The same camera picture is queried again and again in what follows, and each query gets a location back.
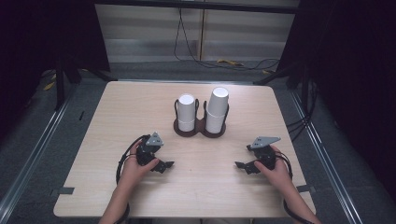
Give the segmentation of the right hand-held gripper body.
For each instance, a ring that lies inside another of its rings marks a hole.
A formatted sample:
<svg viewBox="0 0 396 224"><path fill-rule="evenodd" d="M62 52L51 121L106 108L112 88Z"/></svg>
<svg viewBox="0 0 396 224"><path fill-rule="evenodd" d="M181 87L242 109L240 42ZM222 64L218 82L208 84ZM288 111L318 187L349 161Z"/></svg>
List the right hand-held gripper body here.
<svg viewBox="0 0 396 224"><path fill-rule="evenodd" d="M256 159L267 169L274 170L276 167L276 153L271 145L279 140L279 137L258 136L252 144L247 145L247 149L251 151Z"/></svg>

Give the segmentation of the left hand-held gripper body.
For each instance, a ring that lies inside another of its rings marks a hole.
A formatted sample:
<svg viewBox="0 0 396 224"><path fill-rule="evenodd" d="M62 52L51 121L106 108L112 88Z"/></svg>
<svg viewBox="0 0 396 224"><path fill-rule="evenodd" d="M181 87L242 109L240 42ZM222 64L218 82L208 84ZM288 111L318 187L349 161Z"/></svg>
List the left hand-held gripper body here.
<svg viewBox="0 0 396 224"><path fill-rule="evenodd" d="M136 158L139 165L146 165L155 159L155 153L163 146L163 140L157 132L144 135L136 148Z"/></svg>

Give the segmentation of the dark brown double cup holder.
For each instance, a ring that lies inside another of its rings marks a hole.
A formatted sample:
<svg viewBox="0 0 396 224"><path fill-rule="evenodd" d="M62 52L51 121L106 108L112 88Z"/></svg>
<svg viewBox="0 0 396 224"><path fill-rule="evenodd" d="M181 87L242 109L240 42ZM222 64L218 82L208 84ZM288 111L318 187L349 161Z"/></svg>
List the dark brown double cup holder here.
<svg viewBox="0 0 396 224"><path fill-rule="evenodd" d="M204 101L204 105L203 105L203 108L205 110L204 116L201 119L195 118L195 120L193 121L193 129L191 131L184 132L179 129L180 122L178 121L178 108L177 108L178 103L179 103L179 100L175 100L174 110L175 110L176 119L173 122L173 129L174 129L175 133L178 134L179 136L193 137L196 134L200 133L208 138L219 138L225 134L226 120L227 120L229 109L226 109L225 115L221 117L220 130L217 133L212 133L209 131L209 122L208 122L209 112L207 110L208 102Z"/></svg>

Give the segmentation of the white paper cup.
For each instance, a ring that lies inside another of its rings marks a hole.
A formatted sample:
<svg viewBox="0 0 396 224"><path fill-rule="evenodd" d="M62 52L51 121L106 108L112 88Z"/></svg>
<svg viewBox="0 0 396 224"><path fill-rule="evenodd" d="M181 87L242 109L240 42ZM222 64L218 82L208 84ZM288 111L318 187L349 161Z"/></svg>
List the white paper cup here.
<svg viewBox="0 0 396 224"><path fill-rule="evenodd" d="M190 132L194 129L195 98L191 94L182 94L177 99L177 119L178 128L182 132Z"/></svg>

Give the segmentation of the tall stack of white cups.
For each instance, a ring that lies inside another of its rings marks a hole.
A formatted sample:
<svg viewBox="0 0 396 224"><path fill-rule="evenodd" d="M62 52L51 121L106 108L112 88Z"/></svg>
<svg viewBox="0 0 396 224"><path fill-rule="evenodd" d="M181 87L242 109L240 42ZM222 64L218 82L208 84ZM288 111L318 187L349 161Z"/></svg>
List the tall stack of white cups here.
<svg viewBox="0 0 396 224"><path fill-rule="evenodd" d="M216 87L206 107L205 129L209 133L219 133L228 109L229 92L226 88Z"/></svg>

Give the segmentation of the person's right hand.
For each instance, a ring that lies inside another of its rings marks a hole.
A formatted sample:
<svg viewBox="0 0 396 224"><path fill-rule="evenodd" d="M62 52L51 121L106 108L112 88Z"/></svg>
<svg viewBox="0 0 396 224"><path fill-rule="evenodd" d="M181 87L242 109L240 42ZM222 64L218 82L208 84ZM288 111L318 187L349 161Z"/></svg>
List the person's right hand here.
<svg viewBox="0 0 396 224"><path fill-rule="evenodd" d="M294 189L289 170L282 159L276 158L276 165L273 170L269 170L259 161L255 161L254 165L279 192L284 193Z"/></svg>

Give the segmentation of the person's left hand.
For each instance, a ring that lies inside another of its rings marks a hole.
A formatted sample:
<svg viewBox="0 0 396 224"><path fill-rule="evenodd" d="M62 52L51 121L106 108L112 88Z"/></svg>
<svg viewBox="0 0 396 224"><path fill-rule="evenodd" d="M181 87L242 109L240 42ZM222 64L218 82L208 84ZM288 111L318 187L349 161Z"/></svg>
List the person's left hand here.
<svg viewBox="0 0 396 224"><path fill-rule="evenodd" d="M132 191L133 188L143 179L148 171L151 171L158 163L158 159L153 159L146 165L140 165L137 161L137 147L141 144L141 141L135 143L123 164L120 180L118 186L121 189Z"/></svg>

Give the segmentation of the black metal stand leg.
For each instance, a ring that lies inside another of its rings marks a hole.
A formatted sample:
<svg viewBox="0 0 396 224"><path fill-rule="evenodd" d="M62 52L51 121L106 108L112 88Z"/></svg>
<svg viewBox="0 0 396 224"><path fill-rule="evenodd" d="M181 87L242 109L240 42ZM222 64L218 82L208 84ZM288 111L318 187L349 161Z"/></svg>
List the black metal stand leg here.
<svg viewBox="0 0 396 224"><path fill-rule="evenodd" d="M285 68L271 73L268 77L265 77L264 79L253 81L252 84L257 86L265 86L276 78L291 77L292 75L296 74L299 69L302 69L303 65L304 64L302 62L292 63Z"/></svg>

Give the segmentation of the long yellow tape strip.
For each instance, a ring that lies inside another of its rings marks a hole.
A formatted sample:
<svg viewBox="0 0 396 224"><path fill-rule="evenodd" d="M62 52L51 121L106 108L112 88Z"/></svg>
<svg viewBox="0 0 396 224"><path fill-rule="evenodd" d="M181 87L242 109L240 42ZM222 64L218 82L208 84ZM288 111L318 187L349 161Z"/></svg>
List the long yellow tape strip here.
<svg viewBox="0 0 396 224"><path fill-rule="evenodd" d="M242 66L242 67L244 66L242 63L230 61L230 60L223 60L223 59L217 60L217 63L227 63L228 65L232 65L232 66Z"/></svg>

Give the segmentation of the black metal stand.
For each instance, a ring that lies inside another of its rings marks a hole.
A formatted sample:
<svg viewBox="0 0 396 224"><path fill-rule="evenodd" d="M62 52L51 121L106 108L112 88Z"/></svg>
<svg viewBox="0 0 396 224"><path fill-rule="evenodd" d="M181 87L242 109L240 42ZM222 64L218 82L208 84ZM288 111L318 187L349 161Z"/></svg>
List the black metal stand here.
<svg viewBox="0 0 396 224"><path fill-rule="evenodd" d="M64 54L56 60L56 106L59 110L65 101L64 78L72 84L78 84L81 81L81 75L78 71L76 58L71 54Z"/></svg>

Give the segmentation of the dark curtain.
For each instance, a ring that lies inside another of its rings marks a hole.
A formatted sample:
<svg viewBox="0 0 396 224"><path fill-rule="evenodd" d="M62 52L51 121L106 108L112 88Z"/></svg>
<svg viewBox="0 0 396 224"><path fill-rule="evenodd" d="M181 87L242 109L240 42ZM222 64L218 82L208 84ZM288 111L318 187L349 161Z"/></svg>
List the dark curtain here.
<svg viewBox="0 0 396 224"><path fill-rule="evenodd" d="M0 0L0 140L59 60L110 69L94 0Z"/></svg>
<svg viewBox="0 0 396 224"><path fill-rule="evenodd" d="M396 0L300 0L281 63L311 77L396 202Z"/></svg>

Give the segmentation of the black horizontal bar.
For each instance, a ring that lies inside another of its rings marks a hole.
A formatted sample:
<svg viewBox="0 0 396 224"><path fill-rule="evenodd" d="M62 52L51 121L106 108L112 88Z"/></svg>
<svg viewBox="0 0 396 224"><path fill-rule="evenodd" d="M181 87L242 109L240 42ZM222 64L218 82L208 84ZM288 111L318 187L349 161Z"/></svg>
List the black horizontal bar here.
<svg viewBox="0 0 396 224"><path fill-rule="evenodd" d="M188 9L207 9L238 12L260 12L275 14L298 14L301 10L297 7L256 6L245 4L227 4L218 2L196 2L178 0L93 0L98 5L133 6L133 7L169 7Z"/></svg>

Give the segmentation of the silver floor rail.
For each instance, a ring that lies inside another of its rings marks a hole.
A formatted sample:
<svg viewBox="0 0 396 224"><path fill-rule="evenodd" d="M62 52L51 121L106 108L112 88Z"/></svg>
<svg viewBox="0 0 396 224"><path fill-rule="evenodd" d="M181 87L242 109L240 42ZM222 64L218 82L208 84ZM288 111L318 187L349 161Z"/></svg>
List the silver floor rail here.
<svg viewBox="0 0 396 224"><path fill-rule="evenodd" d="M335 169L335 166L324 146L317 130L312 121L308 120L307 114L303 110L303 102L296 91L290 92L291 98L294 102L294 105L297 109L297 112L301 119L303 120L304 128L310 138L310 141L318 155L318 158L324 168L324 171L329 178L329 181L332 185L332 189L341 204L341 207L346 214L346 218L349 224L363 224L360 214L357 211L357 208L350 197L350 194L347 192L347 189L340 178L340 175Z"/></svg>
<svg viewBox="0 0 396 224"><path fill-rule="evenodd" d="M10 188L7 190L5 196L0 201L0 224L7 223L10 215L12 214L19 198L21 197L26 185L31 178L33 171L43 153L45 152L50 139L55 133L59 123L61 122L64 112L73 99L73 94L70 93L65 100L59 105L59 107L53 112L52 117L49 120L43 133L36 142L35 146L25 164L22 166L20 172L16 176L15 180L12 182Z"/></svg>

